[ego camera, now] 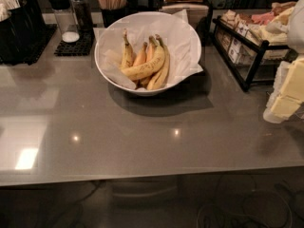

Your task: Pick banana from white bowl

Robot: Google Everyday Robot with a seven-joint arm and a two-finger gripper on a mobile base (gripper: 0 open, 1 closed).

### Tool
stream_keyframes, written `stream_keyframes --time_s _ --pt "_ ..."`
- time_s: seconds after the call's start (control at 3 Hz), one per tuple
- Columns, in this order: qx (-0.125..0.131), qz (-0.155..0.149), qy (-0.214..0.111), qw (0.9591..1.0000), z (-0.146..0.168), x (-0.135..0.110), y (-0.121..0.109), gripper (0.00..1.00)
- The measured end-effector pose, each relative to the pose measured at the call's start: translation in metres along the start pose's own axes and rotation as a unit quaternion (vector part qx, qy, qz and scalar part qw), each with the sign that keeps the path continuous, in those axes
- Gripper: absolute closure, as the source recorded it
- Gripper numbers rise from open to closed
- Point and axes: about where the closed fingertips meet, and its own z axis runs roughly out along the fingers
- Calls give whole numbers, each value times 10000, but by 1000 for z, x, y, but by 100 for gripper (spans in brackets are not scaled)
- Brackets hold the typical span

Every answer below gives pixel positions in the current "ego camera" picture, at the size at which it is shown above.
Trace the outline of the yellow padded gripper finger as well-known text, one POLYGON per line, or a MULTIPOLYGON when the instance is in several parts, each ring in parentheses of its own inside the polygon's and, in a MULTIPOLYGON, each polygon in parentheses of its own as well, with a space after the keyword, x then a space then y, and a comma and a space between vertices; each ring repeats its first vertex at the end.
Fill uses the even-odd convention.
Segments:
POLYGON ((271 95, 263 112, 263 119, 272 124, 281 124, 287 121, 300 107, 301 103, 291 98, 271 95))

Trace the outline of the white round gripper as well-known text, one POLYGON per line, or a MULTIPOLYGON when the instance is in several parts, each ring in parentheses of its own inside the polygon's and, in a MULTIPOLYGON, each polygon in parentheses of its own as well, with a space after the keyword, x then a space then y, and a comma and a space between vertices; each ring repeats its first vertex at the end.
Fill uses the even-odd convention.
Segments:
MULTIPOLYGON (((287 45, 298 54, 304 54, 304 0, 298 0, 289 19, 287 45)), ((291 63, 280 95, 304 102, 304 59, 291 63)))

